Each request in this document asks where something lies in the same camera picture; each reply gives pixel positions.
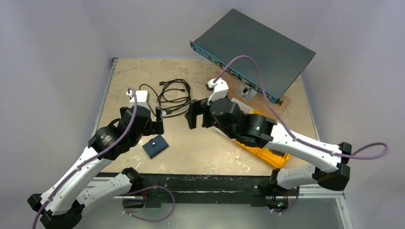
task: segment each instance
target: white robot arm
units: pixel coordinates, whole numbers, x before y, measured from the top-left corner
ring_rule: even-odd
[[[129,151],[144,135],[163,134],[163,122],[161,109],[156,108],[157,118],[152,121],[148,109],[149,95],[147,91],[136,91],[137,109],[135,121],[129,127],[125,137],[107,153],[102,156],[100,152],[114,144],[129,126],[133,116],[135,98],[133,93],[127,93],[130,97],[130,107],[120,109],[121,118],[113,120],[108,126],[99,128],[88,142],[79,159],[64,174],[64,176],[49,190],[42,194],[32,194],[28,203],[35,211],[43,215],[41,222],[47,229],[58,229],[61,226],[73,228],[91,209],[100,203],[119,196],[129,191],[142,189],[139,183],[138,173],[133,168],[126,168],[109,181],[91,189],[86,189],[89,182],[103,168],[108,166],[120,154]],[[49,199],[51,193],[60,186],[55,195]]]
[[[293,169],[275,169],[271,182],[283,189],[307,184],[342,191],[349,181],[350,168],[347,158],[326,154],[297,141],[297,138],[338,154],[350,154],[351,145],[331,145],[292,132],[292,138],[283,125],[259,114],[244,114],[237,103],[227,98],[228,85],[219,78],[207,83],[213,93],[208,99],[192,101],[186,114],[191,129],[196,127],[196,116],[203,114],[203,127],[217,127],[231,139],[250,147],[267,148],[275,152],[288,153],[309,162],[308,165]]]

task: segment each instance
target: metal bracket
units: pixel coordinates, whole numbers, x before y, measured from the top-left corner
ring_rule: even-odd
[[[252,88],[248,85],[244,84],[238,87],[238,89],[236,90],[236,94],[248,101],[251,101],[257,94],[257,92],[255,90],[252,90]]]

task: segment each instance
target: metal frame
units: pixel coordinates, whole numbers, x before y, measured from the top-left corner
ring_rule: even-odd
[[[112,80],[112,77],[114,75],[114,71],[115,71],[118,60],[119,60],[119,58],[114,58],[113,59],[112,66],[111,66],[111,71],[110,71],[110,76],[109,76],[109,79],[108,79],[106,90],[104,92],[103,102],[102,102],[102,105],[101,105],[101,108],[100,108],[100,112],[99,112],[99,114],[98,114],[98,116],[96,118],[96,123],[95,123],[93,134],[98,128],[98,124],[99,124],[99,121],[100,121],[100,118],[101,118],[101,114],[103,112],[104,104],[106,102],[108,89],[110,87],[111,80]],[[310,112],[310,115],[311,115],[312,123],[314,125],[315,134],[316,134],[317,139],[319,140],[318,130],[316,129],[316,124],[315,124],[315,120],[314,120],[314,117],[313,117],[313,114],[312,114],[312,110],[310,108],[309,101],[308,101],[308,105],[309,105],[309,112]],[[108,177],[95,177],[87,185],[86,189],[87,188],[92,188],[92,187],[96,186],[98,183],[104,182],[104,181],[109,180],[109,179],[110,178],[108,178]],[[341,221],[342,221],[344,229],[353,229],[353,224],[352,224],[352,221],[350,219],[349,211],[347,209],[346,202],[345,202],[344,192],[336,192],[336,191],[327,190],[327,189],[324,189],[324,188],[320,187],[319,185],[305,185],[305,186],[300,187],[299,195],[300,195],[299,198],[334,198],[334,199],[336,199],[336,205],[337,205],[338,212],[339,212],[339,215],[341,217]],[[115,198],[142,199],[143,197],[115,197]]]

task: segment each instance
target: purple cable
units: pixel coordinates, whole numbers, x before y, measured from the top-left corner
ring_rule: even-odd
[[[259,77],[260,87],[261,87],[261,89],[262,89],[262,93],[263,93],[263,95],[264,95],[263,97],[265,98],[265,101],[266,101],[266,103],[267,103],[268,108],[270,108],[271,112],[273,112],[273,114],[277,117],[277,119],[278,119],[278,120],[280,121],[280,123],[283,125],[283,127],[284,127],[284,129],[287,131],[288,135],[290,135],[290,137],[292,137],[293,139],[295,139],[297,142],[299,142],[299,143],[301,143],[301,144],[304,144],[304,145],[306,145],[306,146],[312,147],[312,148],[314,148],[314,149],[320,150],[320,151],[322,151],[322,152],[331,154],[331,155],[336,154],[336,155],[338,155],[338,156],[346,157],[346,158],[370,160],[370,159],[381,158],[381,157],[387,155],[387,153],[388,153],[388,145],[387,145],[386,143],[384,143],[384,142],[374,142],[374,143],[370,143],[370,144],[365,145],[365,146],[361,147],[360,149],[354,151],[354,152],[352,153],[352,155],[346,155],[346,154],[341,154],[341,153],[334,153],[334,152],[332,152],[332,151],[330,151],[330,150],[324,149],[324,148],[322,148],[322,147],[316,146],[316,145],[314,145],[314,144],[308,143],[308,142],[306,142],[306,141],[303,141],[303,140],[301,140],[301,139],[295,137],[295,135],[291,132],[291,130],[289,129],[289,127],[287,126],[287,124],[284,122],[284,120],[283,120],[283,119],[276,113],[276,111],[271,107],[270,101],[268,100],[268,98],[267,98],[267,96],[266,96],[265,87],[264,87],[264,83],[263,83],[263,78],[262,78],[262,75],[260,74],[259,68],[258,68],[257,64],[255,63],[255,61],[253,61],[253,59],[252,59],[251,57],[249,57],[249,56],[241,55],[241,56],[237,56],[237,57],[233,58],[233,59],[229,62],[229,64],[227,64],[227,65],[224,67],[224,69],[222,69],[221,73],[220,73],[220,74],[216,77],[216,79],[214,80],[214,83],[222,76],[222,74],[223,74],[236,60],[238,60],[238,59],[240,59],[240,58],[246,58],[246,59],[248,59],[248,60],[253,64],[253,66],[254,66],[255,69],[256,69],[257,76]],[[367,148],[369,148],[369,147],[372,147],[372,146],[384,146],[384,150],[383,150],[380,154],[377,154],[377,155],[374,155],[374,156],[356,156],[356,154],[358,154],[359,152],[361,152],[361,151],[363,151],[363,150],[365,150],[365,149],[367,149]]]
[[[111,144],[109,147],[107,147],[105,150],[101,151],[99,154],[85,160],[84,162],[82,162],[81,164],[79,164],[77,166],[77,168],[82,168],[83,166],[85,166],[88,162],[106,154],[108,151],[110,151],[112,148],[114,148],[124,137],[125,135],[127,135],[127,133],[129,132],[129,129],[131,128],[132,124],[134,123],[135,120],[135,114],[137,113],[137,106],[138,106],[138,102],[137,102],[137,96],[135,95],[135,89],[133,89],[132,87],[128,88],[128,91],[132,91],[134,94],[134,111],[132,112],[132,116],[131,116],[131,120],[128,123],[127,128],[125,129],[125,131],[122,133],[122,135],[113,143]],[[48,199],[52,200],[52,198],[56,195],[56,193],[60,190],[60,188],[73,176],[73,174],[75,174],[75,172],[78,170],[73,170],[71,173],[69,173],[60,183],[58,186],[56,186],[56,188],[53,190],[53,192],[49,195]],[[39,216],[41,215],[41,212],[45,209],[45,207],[49,204],[49,201],[45,201],[41,208],[38,210],[34,222],[32,224],[32,229],[36,228]]]
[[[122,203],[122,209],[124,210],[124,213],[127,214],[127,215],[129,215],[129,216],[132,216],[132,217],[134,217],[134,218],[137,218],[137,219],[146,221],[146,222],[160,222],[160,221],[163,221],[163,220],[167,219],[167,218],[173,213],[174,207],[175,207],[175,204],[176,204],[176,202],[174,201],[174,195],[173,195],[173,193],[170,192],[167,188],[162,187],[162,186],[151,186],[151,187],[146,187],[146,188],[143,188],[143,189],[138,190],[138,191],[135,191],[135,192],[126,193],[126,194],[124,194],[124,196],[134,195],[134,194],[137,194],[137,193],[139,193],[139,192],[143,192],[143,191],[146,191],[146,190],[149,190],[149,189],[152,189],[152,188],[160,188],[160,189],[165,190],[166,192],[168,192],[168,193],[170,194],[171,199],[173,200],[173,204],[172,204],[172,206],[171,206],[171,210],[170,210],[170,212],[169,212],[165,217],[162,217],[162,218],[160,218],[160,219],[145,219],[145,218],[142,218],[142,217],[139,217],[139,216],[135,216],[134,214],[127,212],[127,211],[125,210],[124,203]]]

